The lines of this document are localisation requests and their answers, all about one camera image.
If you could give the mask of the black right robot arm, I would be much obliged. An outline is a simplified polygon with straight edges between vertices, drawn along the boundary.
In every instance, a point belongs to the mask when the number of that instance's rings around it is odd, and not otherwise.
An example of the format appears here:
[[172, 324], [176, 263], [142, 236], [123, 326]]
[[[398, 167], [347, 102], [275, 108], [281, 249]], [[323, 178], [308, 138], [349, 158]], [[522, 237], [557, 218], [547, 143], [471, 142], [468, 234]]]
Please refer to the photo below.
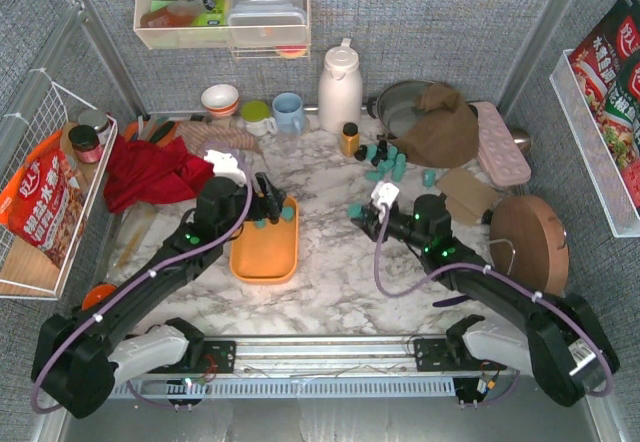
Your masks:
[[375, 197], [351, 205], [348, 216], [376, 244], [404, 243], [419, 258], [424, 283], [436, 281], [512, 323], [525, 337], [533, 378], [554, 402], [570, 407], [613, 391], [620, 363], [589, 303], [573, 293], [534, 292], [497, 272], [453, 235], [444, 197], [418, 197], [410, 215], [394, 199]]

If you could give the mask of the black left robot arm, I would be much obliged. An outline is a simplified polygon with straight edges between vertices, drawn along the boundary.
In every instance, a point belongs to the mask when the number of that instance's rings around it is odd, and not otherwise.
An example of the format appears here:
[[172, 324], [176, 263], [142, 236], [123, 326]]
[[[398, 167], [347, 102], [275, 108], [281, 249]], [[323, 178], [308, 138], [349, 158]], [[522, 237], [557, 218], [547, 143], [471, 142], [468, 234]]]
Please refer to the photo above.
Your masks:
[[244, 223], [277, 220], [285, 200], [263, 172], [244, 186], [228, 177], [208, 180], [195, 207], [131, 278], [93, 306], [69, 317], [55, 314], [42, 325], [31, 372], [33, 411], [49, 413], [38, 403], [45, 392], [56, 409], [84, 418], [132, 378], [163, 367], [202, 368], [205, 336], [186, 320], [174, 317], [141, 336], [130, 332], [216, 262]]

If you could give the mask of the orange plastic storage basket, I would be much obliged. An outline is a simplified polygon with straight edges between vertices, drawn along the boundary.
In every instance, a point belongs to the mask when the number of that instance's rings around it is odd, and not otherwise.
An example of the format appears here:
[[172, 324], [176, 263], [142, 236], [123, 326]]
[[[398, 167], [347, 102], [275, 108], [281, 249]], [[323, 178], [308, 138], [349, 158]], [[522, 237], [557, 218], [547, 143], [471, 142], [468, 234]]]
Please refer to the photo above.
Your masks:
[[288, 196], [285, 206], [295, 209], [293, 221], [280, 217], [273, 224], [268, 220], [262, 229], [257, 229], [254, 222], [245, 222], [239, 237], [231, 242], [229, 267], [237, 279], [247, 284], [279, 285], [293, 277], [298, 263], [298, 204]]

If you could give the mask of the green capsule with chinese text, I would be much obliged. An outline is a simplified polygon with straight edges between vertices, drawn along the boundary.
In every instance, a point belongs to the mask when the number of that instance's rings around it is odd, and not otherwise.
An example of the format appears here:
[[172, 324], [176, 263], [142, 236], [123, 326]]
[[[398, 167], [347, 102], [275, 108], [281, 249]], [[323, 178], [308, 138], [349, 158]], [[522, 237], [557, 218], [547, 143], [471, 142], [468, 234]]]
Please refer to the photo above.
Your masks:
[[359, 203], [350, 204], [347, 209], [349, 218], [361, 218], [363, 216], [363, 207]]

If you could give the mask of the green capsule with number 3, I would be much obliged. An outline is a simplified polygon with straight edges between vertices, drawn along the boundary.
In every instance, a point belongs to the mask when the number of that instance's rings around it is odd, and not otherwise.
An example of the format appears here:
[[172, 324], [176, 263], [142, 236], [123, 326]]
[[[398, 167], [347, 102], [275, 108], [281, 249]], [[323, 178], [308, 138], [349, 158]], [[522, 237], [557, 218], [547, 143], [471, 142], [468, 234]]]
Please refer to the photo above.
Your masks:
[[422, 184], [425, 188], [430, 188], [435, 185], [436, 171], [433, 169], [427, 169], [422, 172]]

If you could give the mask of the brown cardboard sheet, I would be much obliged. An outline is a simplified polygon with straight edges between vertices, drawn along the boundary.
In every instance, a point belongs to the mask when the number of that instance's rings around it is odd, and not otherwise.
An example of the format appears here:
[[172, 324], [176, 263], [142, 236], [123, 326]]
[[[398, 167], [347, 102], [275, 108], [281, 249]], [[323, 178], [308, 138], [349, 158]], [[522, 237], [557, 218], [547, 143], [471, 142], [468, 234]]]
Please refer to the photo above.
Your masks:
[[466, 226], [476, 225], [500, 198], [497, 191], [463, 168], [449, 170], [436, 187], [446, 196], [445, 205], [452, 218]]

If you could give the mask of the green capsule number 3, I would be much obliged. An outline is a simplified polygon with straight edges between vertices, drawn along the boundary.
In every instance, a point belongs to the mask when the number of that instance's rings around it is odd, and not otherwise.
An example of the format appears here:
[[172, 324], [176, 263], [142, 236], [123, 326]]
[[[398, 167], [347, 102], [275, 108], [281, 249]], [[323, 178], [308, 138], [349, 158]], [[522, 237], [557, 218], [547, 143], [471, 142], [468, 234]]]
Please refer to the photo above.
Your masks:
[[295, 209], [291, 206], [285, 206], [281, 211], [281, 218], [286, 222], [291, 222], [295, 218]]

